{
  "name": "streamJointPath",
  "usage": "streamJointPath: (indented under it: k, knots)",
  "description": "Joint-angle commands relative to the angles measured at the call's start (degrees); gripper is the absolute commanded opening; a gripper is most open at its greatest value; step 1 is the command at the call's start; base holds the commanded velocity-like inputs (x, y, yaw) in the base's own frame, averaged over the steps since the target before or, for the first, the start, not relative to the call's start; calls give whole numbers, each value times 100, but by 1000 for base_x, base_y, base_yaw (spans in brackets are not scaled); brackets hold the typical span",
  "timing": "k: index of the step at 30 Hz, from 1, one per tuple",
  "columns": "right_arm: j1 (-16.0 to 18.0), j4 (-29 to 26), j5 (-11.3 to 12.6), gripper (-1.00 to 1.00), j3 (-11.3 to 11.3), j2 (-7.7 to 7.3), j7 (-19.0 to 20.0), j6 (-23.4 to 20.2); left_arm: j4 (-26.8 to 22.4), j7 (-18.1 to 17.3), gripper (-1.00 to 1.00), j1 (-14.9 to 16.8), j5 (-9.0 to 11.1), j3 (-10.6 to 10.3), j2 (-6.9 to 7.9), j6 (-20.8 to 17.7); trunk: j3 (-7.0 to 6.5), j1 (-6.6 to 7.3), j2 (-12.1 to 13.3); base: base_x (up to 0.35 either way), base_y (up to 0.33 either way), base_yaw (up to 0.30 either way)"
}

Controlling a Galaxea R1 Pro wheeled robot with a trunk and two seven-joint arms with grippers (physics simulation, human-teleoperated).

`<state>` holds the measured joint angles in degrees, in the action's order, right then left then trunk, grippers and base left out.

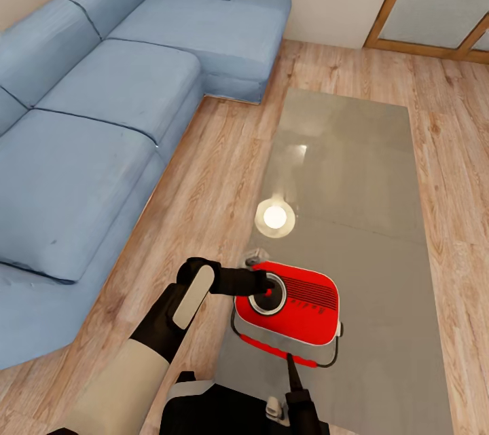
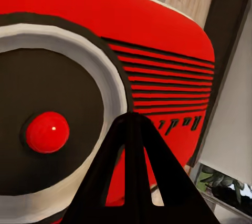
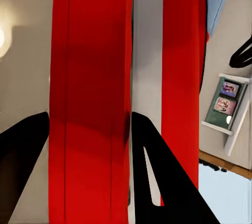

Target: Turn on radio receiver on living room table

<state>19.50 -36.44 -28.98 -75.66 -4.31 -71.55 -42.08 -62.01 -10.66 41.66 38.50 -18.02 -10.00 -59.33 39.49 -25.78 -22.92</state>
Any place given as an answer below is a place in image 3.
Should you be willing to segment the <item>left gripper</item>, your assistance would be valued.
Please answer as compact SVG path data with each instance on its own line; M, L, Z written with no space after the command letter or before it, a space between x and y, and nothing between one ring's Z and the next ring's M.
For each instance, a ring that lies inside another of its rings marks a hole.
M242 68L252 64L252 47L243 52L248 46L252 45L250 37L234 54L231 56L229 65L232 68ZM242 53L243 52L243 53ZM241 54L242 53L242 54ZM241 55L240 55L241 54Z

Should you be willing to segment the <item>radio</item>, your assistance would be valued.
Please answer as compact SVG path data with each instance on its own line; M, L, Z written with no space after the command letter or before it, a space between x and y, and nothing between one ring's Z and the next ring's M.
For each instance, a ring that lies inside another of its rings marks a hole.
M132 113L198 190L208 0L53 0L49 224L135 224ZM164 206L144 147L152 203Z

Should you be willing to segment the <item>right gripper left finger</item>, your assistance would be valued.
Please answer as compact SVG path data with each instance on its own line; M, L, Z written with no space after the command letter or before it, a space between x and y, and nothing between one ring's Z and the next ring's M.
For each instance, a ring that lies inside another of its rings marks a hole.
M8 224L48 137L47 112L0 134L0 224Z

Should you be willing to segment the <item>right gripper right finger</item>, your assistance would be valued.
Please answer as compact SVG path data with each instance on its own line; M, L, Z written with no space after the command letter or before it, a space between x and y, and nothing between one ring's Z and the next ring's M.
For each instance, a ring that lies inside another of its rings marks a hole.
M152 121L132 113L135 224L220 224ZM164 206L152 203L144 147Z

